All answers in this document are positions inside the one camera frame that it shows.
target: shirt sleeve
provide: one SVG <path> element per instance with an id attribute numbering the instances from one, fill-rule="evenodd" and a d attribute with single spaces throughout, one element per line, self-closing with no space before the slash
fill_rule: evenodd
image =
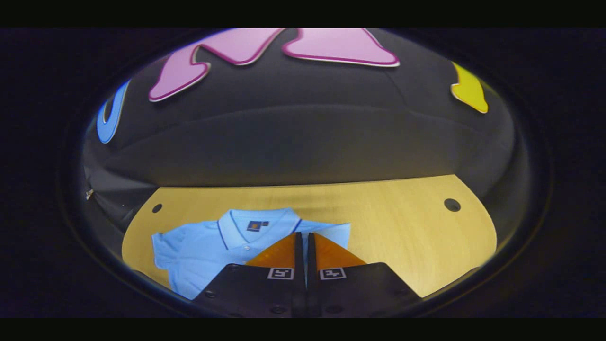
<path id="1" fill-rule="evenodd" d="M 188 225 L 183 225 L 170 232 L 152 235 L 154 262 L 159 269 L 168 269 L 176 263 L 187 230 Z"/>
<path id="2" fill-rule="evenodd" d="M 309 233 L 317 233 L 337 243 L 340 247 L 347 249 L 349 245 L 350 231 L 350 223 L 328 224 L 321 223 L 318 221 L 303 220 L 301 221 L 301 224 L 299 224 L 295 232 L 301 232 L 305 235 L 305 237 Z"/>

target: shirt logo patch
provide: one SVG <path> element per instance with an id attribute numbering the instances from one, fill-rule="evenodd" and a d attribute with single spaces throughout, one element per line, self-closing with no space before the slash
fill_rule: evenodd
<path id="1" fill-rule="evenodd" d="M 261 230 L 261 226 L 268 226 L 269 221 L 251 221 L 248 223 L 248 227 L 246 231 L 259 232 Z"/>

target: pink letter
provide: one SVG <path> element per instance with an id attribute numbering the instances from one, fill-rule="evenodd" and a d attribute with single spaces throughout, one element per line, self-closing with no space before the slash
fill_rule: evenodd
<path id="1" fill-rule="evenodd" d="M 168 58 L 164 68 L 162 68 L 158 82 L 150 90 L 148 96 L 150 101 L 162 101 L 194 85 L 208 75 L 210 63 L 195 62 L 196 52 L 201 42 L 198 41 L 184 47 Z"/>
<path id="2" fill-rule="evenodd" d="M 203 48 L 234 65 L 254 63 L 284 29 L 233 29 L 202 41 Z"/>
<path id="3" fill-rule="evenodd" d="M 282 46 L 286 55 L 317 61 L 396 67 L 398 57 L 385 50 L 366 29 L 299 29 L 299 37 Z"/>

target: polo shirt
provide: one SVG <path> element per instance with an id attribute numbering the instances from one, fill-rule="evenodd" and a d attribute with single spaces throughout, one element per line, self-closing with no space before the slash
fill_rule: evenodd
<path id="1" fill-rule="evenodd" d="M 350 223 L 303 220 L 290 208 L 232 209 L 219 220 L 186 224 L 170 232 L 154 234 L 151 239 L 155 264 L 168 270 L 171 289 L 193 300 L 225 265 L 246 264 L 289 234 L 301 232 L 305 251 L 310 232 L 321 234 L 347 249 L 350 228 Z"/>

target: table surface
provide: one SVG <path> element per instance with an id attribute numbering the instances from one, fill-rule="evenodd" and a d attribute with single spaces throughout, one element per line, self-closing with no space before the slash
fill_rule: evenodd
<path id="1" fill-rule="evenodd" d="M 452 198 L 460 211 L 449 211 Z M 162 204 L 162 209 L 152 209 Z M 154 264 L 152 235 L 217 220 L 230 209 L 292 208 L 302 219 L 351 223 L 348 250 L 367 263 L 384 262 L 425 297 L 481 266 L 496 249 L 493 222 L 455 175 L 360 183 L 267 187 L 160 187 L 128 227 L 127 265 L 170 288 Z"/>

